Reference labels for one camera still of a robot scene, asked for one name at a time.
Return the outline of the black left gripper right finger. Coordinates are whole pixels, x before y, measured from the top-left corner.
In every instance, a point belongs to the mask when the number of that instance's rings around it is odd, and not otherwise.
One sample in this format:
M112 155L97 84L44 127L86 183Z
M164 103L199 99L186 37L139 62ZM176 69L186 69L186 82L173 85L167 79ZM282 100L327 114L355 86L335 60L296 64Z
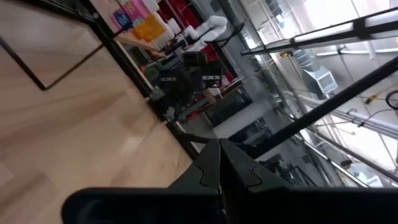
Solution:
M290 184L227 139L220 141L220 184L229 224L281 224Z

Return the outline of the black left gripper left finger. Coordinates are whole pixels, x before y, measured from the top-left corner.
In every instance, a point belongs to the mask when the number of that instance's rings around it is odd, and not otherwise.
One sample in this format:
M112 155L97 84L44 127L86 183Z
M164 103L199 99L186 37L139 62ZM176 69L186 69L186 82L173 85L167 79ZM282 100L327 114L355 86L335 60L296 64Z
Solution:
M170 189L218 189L220 187L220 142L210 140Z

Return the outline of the yellow storage bin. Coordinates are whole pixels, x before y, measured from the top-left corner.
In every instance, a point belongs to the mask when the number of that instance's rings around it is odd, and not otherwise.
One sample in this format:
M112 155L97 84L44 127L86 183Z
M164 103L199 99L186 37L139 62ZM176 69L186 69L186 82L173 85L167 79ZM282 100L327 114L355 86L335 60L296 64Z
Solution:
M146 42L151 42L165 32L164 26L155 15L149 14L137 27L133 28L132 34Z

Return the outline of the blue box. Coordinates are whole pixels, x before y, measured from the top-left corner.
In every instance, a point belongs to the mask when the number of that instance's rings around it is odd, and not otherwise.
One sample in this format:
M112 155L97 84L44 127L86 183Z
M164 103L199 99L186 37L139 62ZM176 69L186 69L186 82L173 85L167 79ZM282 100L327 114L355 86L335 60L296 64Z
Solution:
M134 27L132 15L133 13L130 10L121 8L113 12L113 21L120 29L129 30Z

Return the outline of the pink box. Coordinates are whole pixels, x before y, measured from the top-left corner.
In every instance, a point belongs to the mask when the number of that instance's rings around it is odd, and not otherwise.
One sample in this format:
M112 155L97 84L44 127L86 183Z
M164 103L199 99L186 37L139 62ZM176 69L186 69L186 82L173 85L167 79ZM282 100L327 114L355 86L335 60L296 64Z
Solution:
M135 19L146 19L150 14L147 6L142 0L127 0L123 8L126 10L128 17L133 21Z

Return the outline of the black aluminium table frame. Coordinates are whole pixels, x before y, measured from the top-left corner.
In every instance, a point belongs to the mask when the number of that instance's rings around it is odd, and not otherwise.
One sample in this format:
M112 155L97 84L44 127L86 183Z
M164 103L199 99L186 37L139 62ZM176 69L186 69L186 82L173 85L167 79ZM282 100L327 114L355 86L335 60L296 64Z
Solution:
M146 98L156 117L166 123L166 127L180 143L185 152L192 159L198 156L198 151L194 148L194 143L197 142L203 144L208 142L208 139L182 132L181 130L177 129L176 122L166 117L165 112L159 107L158 99L160 99L160 97L157 96L157 92L149 88L150 85L146 82L146 79L141 77L141 75L138 73L138 70L133 67L132 62L130 61L130 56L125 53L124 48L117 45L116 37L128 30L121 28L117 32L113 32L111 28L106 25L103 17L99 14L98 10L95 9L90 0L75 0L77 4L82 5L84 12L88 13L89 16L86 16L84 13L80 13L79 11L74 11L73 9L66 7L54 0L20 1L39 9L43 9L45 11L58 14L59 16L67 17L88 25L95 33L97 38L99 38L101 44L104 43L104 48L106 48L111 54L112 58L115 59L123 72L138 87L140 93ZM311 124L326 116L328 113L331 113L334 109L346 103L357 94L379 83L382 79L387 78L396 71L398 71L398 57L388 61L380 68L366 75L357 83L351 85L347 90L322 103L311 112L303 115L299 119L296 119L292 124L271 136L261 147L245 145L244 148L248 150L249 156L256 159L259 158L265 154L267 150L273 149L279 144L282 144L283 141L296 136L299 131L308 128Z

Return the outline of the grey air duct unit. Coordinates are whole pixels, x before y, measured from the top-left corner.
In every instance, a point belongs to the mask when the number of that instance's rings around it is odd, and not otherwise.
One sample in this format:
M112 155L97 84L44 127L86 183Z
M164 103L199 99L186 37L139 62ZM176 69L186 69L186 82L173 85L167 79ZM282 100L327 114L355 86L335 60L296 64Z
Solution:
M317 62L311 50L294 50L292 54L303 70L302 79L308 90L321 100L329 98L338 88L332 72Z

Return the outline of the wooden shelf black frame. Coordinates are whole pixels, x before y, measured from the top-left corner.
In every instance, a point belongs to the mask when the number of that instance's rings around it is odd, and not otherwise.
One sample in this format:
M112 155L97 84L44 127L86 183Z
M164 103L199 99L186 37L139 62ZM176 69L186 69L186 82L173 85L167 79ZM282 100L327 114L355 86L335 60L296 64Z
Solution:
M17 65L22 69L23 72L34 82L34 84L39 88L41 91L47 91L51 88L53 88L55 85L60 83L63 79L65 79L69 74L74 72L77 68L82 66L87 60L92 58L94 54L99 52L102 48L104 48L104 43L100 44L92 50L89 54L84 56L78 63L74 64L71 68L69 68L64 74L62 74L60 77L58 77L55 81L53 81L49 85L45 85L41 80L38 78L38 76L28 67L28 65L23 61L23 59L18 56L18 54L15 52L14 49L11 48L11 46L2 38L0 37L0 44L2 48L9 54L9 56L17 63Z

